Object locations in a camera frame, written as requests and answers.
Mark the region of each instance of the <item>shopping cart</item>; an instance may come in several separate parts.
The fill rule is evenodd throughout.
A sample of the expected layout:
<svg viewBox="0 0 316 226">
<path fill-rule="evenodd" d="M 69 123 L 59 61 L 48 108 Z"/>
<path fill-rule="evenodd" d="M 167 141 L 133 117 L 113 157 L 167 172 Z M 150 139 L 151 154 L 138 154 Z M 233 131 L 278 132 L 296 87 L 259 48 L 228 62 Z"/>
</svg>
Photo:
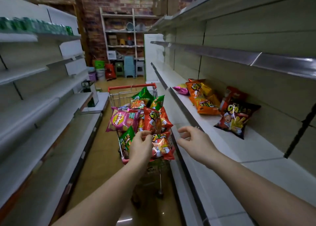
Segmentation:
<svg viewBox="0 0 316 226">
<path fill-rule="evenodd" d="M 120 106 L 123 106 L 125 104 L 130 103 L 132 100 L 132 96 L 137 94 L 138 92 L 140 92 L 143 87 L 152 88 L 152 89 L 148 89 L 149 92 L 155 98 L 158 96 L 158 91 L 157 91 L 157 87 L 156 87 L 155 83 L 109 87 L 108 93 L 109 93 L 109 100 L 110 100 L 111 106 L 112 107 L 120 107 Z M 121 135 L 121 133 L 119 131 L 117 131 L 118 139 L 119 139 L 120 135 Z M 123 164 L 125 165 L 128 163 L 129 159 L 128 159 L 127 154 L 124 151 L 124 148 L 121 146 L 119 141 L 118 141 L 118 143 L 119 143 L 120 157 L 122 159 Z M 173 142 L 172 142 L 171 138 L 169 139 L 169 144 L 173 147 Z M 139 182 L 139 184 L 142 184 L 143 186 L 147 186 L 147 185 L 153 184 L 155 182 L 148 182 L 144 178 L 146 178 L 146 177 L 149 178 L 149 176 L 153 176 L 153 175 L 159 176 L 159 185 L 160 186 L 159 186 L 159 190 L 157 191 L 158 198 L 163 198 L 163 190 L 162 190 L 162 183 L 161 183 L 161 172 L 163 170 L 164 171 L 170 170 L 170 165 L 169 165 L 169 162 L 167 160 L 162 160 L 161 158 L 158 158 L 152 162 L 149 162 L 149 164 L 147 166 L 146 173 L 144 174 L 144 176 L 141 178 L 141 180 Z M 133 196 L 132 196 L 132 202 L 136 206 L 138 205 L 137 200 L 136 200 L 137 198 L 139 198 L 139 197 L 137 196 L 137 194 L 134 190 Z"/>
</svg>

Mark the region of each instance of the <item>floor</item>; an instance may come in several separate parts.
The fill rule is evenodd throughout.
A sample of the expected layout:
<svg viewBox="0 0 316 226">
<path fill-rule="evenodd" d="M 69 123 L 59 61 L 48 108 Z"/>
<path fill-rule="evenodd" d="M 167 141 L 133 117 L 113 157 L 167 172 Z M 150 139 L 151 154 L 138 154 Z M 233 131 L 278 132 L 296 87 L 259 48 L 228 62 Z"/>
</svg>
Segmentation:
<svg viewBox="0 0 316 226">
<path fill-rule="evenodd" d="M 145 80 L 143 77 L 136 79 L 117 78 L 108 82 L 97 82 L 96 86 L 107 92 L 109 86 L 144 83 Z M 111 106 L 108 105 L 92 144 L 91 151 L 85 161 L 85 165 L 68 204 L 67 211 L 89 196 L 123 166 L 118 153 L 119 145 L 116 132 L 105 132 L 111 115 Z M 163 171 L 163 199 L 156 197 L 157 189 L 159 188 L 158 175 L 153 174 L 143 179 L 148 185 L 136 188 L 141 200 L 140 208 L 136 209 L 131 201 L 128 201 L 117 225 L 182 225 L 170 175 L 170 172 L 167 172 L 167 170 Z"/>
</svg>

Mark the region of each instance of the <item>row of green cans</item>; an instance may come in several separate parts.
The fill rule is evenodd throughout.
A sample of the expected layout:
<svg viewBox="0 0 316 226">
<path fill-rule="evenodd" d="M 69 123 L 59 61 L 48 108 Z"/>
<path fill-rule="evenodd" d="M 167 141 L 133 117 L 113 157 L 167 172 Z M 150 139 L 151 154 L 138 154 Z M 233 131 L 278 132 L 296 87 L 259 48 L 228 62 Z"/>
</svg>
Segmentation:
<svg viewBox="0 0 316 226">
<path fill-rule="evenodd" d="M 32 33 L 49 33 L 69 36 L 74 35 L 70 26 L 57 25 L 46 21 L 31 19 L 28 17 L 13 19 L 0 17 L 0 32 L 22 33 L 24 31 Z"/>
</svg>

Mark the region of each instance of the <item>person's right arm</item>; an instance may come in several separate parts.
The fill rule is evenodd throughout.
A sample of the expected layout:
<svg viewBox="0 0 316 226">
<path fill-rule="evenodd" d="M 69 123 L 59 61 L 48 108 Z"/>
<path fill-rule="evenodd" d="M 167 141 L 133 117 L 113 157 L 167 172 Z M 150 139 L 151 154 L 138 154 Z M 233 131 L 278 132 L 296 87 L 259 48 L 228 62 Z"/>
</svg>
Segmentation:
<svg viewBox="0 0 316 226">
<path fill-rule="evenodd" d="M 219 152 L 209 136 L 192 126 L 179 129 L 177 142 L 212 169 L 260 226 L 316 225 L 316 208 Z"/>
</svg>

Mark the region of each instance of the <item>shopping cart handle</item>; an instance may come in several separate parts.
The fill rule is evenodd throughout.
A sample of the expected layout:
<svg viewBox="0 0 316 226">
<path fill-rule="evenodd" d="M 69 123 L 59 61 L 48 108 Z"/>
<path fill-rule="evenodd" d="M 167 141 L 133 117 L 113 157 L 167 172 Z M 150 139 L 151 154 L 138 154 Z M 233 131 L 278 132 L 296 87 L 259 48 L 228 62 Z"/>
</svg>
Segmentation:
<svg viewBox="0 0 316 226">
<path fill-rule="evenodd" d="M 112 89 L 126 89 L 126 88 L 147 87 L 147 86 L 153 86 L 154 88 L 157 88 L 156 83 L 141 84 L 141 85 L 124 85 L 124 86 L 109 87 L 108 92 L 110 92 L 110 90 Z"/>
</svg>

